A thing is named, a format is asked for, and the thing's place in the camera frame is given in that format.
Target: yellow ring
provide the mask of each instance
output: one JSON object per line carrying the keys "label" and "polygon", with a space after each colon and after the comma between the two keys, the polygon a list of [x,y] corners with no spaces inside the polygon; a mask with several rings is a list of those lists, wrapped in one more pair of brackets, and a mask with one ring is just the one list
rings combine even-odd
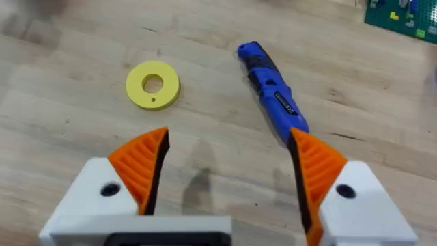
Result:
{"label": "yellow ring", "polygon": [[[144,83],[151,77],[160,77],[163,87],[156,93],[144,90]],[[169,106],[179,96],[180,82],[175,70],[161,61],[146,61],[129,72],[126,80],[128,96],[136,105],[159,110]]]}

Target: black screw hole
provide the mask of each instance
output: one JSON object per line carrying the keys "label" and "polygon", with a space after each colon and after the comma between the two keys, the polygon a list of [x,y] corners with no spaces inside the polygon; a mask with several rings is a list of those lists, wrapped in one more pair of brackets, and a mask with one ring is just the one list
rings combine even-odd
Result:
{"label": "black screw hole", "polygon": [[347,184],[337,185],[336,190],[337,190],[338,194],[344,198],[353,199],[356,197],[356,193],[355,193],[354,188],[350,187]]}
{"label": "black screw hole", "polygon": [[119,184],[112,182],[103,186],[102,189],[100,190],[100,194],[104,197],[110,197],[117,194],[120,191],[120,189],[121,187]]}

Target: wooden surface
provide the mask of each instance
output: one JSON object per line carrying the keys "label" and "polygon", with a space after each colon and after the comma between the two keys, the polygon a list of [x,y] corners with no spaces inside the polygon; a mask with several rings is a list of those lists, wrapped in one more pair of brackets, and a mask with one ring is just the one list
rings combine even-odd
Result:
{"label": "wooden surface", "polygon": [[[86,160],[167,125],[158,214],[227,214],[235,245],[305,245],[292,161],[236,47],[270,53],[311,132],[367,161],[437,245],[436,47],[363,23],[353,0],[2,0],[0,245],[37,233]],[[145,60],[182,93],[144,111],[124,89]]]}

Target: blue screwdriver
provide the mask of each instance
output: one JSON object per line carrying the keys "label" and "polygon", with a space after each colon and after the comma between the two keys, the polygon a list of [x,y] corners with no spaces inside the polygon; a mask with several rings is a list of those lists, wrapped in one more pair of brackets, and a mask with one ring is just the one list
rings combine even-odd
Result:
{"label": "blue screwdriver", "polygon": [[261,45],[256,41],[241,44],[237,54],[246,64],[249,81],[282,141],[288,144],[291,127],[308,133],[307,121],[293,100],[292,90]]}

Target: black label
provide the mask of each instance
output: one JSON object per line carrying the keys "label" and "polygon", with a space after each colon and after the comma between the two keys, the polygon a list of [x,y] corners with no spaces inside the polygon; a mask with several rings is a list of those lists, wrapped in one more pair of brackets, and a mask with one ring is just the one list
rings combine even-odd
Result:
{"label": "black label", "polygon": [[278,99],[279,103],[282,104],[284,109],[292,115],[297,115],[297,113],[294,111],[293,107],[288,103],[288,101],[281,95],[279,92],[274,93],[274,97]]}

